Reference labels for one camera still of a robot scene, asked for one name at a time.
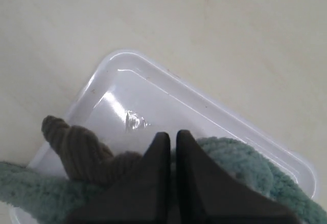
white plastic container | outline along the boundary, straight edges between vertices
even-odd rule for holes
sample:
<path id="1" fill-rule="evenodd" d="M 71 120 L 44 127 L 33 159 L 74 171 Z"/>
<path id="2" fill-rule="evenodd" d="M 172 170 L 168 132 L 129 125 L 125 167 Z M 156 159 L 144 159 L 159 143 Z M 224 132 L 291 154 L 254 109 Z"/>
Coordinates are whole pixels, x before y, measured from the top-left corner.
<path id="1" fill-rule="evenodd" d="M 168 132 L 172 143 L 180 129 L 189 129 L 196 138 L 235 138 L 279 166 L 308 196 L 315 198 L 318 194 L 316 171 L 307 160 L 137 51 L 120 50 L 108 55 L 65 119 L 93 130 L 114 153 L 144 152 L 158 131 Z M 65 176 L 48 143 L 29 166 L 45 174 Z M 10 215 L 14 224 L 37 223 L 18 208 L 12 208 Z"/>

white surface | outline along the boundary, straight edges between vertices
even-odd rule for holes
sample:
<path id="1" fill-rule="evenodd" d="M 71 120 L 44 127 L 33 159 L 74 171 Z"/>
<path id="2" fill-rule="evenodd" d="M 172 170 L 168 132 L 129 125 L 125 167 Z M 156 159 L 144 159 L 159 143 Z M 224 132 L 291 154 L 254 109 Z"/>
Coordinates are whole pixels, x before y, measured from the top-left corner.
<path id="1" fill-rule="evenodd" d="M 129 111 L 138 113 L 150 125 L 130 129 Z M 94 131 L 113 153 L 145 152 L 158 131 L 169 133 L 172 147 L 181 129 L 190 130 L 195 138 L 235 138 L 269 158 L 307 195 L 317 196 L 317 177 L 305 159 L 287 151 L 221 104 L 136 51 L 121 50 L 108 55 L 65 119 L 69 124 Z M 29 166 L 45 174 L 65 176 L 59 158 L 46 142 Z M 22 212 L 19 209 L 11 211 L 14 224 L 36 223 Z"/>
<path id="2" fill-rule="evenodd" d="M 0 0 L 0 160 L 27 164 L 42 119 L 129 47 L 313 162 L 326 208 L 326 1 Z"/>

teal fuzzy fabric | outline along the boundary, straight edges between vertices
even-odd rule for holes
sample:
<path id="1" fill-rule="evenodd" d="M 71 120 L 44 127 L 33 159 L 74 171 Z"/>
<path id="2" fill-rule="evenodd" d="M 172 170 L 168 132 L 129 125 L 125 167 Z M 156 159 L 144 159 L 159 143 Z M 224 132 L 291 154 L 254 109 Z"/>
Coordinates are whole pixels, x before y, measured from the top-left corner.
<path id="1" fill-rule="evenodd" d="M 252 147 L 233 139 L 205 138 L 201 148 L 222 168 L 254 191 L 288 206 L 309 224 L 327 224 L 326 212 Z M 172 168 L 175 155 L 172 153 Z M 39 224 L 62 224 L 67 214 L 106 189 L 83 182 L 40 175 L 21 166 L 0 163 L 0 201 L 20 207 Z"/>

